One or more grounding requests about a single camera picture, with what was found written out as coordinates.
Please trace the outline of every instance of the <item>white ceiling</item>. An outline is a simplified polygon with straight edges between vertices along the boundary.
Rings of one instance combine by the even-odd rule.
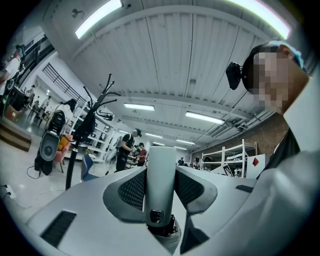
[[[225,70],[229,62],[242,64],[254,46],[278,36],[265,22],[225,0],[124,0],[124,8],[92,28],[96,41],[90,32],[78,39],[75,31],[83,20],[73,18],[72,9],[83,10],[86,19],[105,2],[53,1],[42,28],[96,96],[112,73],[112,91],[122,96],[107,107],[126,125],[173,144],[176,139],[195,142],[186,145],[195,150],[218,141],[215,131],[227,126],[185,117],[187,111],[230,124],[249,121],[263,110],[242,83],[237,90],[229,88]],[[154,105],[155,111],[133,111],[123,103]]]

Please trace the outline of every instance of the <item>black vent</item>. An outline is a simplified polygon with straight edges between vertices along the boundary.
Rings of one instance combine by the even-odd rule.
[[[142,211],[146,193],[146,180],[147,170],[123,183],[118,189],[121,200]]]
[[[200,197],[205,189],[201,183],[180,171],[176,171],[174,178],[174,190],[183,206],[187,208],[187,204]]]
[[[46,228],[41,237],[54,247],[57,247],[76,217],[76,213],[62,211]]]

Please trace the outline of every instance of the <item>brick wall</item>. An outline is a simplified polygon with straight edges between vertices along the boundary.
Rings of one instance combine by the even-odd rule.
[[[253,144],[256,142],[258,145],[258,155],[266,154],[271,156],[281,141],[282,137],[288,131],[288,125],[282,115],[274,114],[263,123],[257,125],[255,128],[230,139],[219,145],[209,147],[203,151],[199,151],[192,154],[192,161],[198,157],[201,159],[202,153],[207,154],[222,149],[225,146],[226,149],[234,147],[242,143],[244,139],[245,143]]]

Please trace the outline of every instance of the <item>speaker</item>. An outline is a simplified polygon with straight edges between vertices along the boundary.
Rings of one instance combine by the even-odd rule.
[[[52,161],[58,150],[60,138],[59,136],[47,131],[41,140],[40,155],[45,161]]]

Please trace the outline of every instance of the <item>gray panel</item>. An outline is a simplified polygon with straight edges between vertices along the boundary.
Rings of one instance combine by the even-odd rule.
[[[116,218],[123,222],[144,223],[143,201],[146,193],[146,167],[141,167],[106,187],[103,203]]]

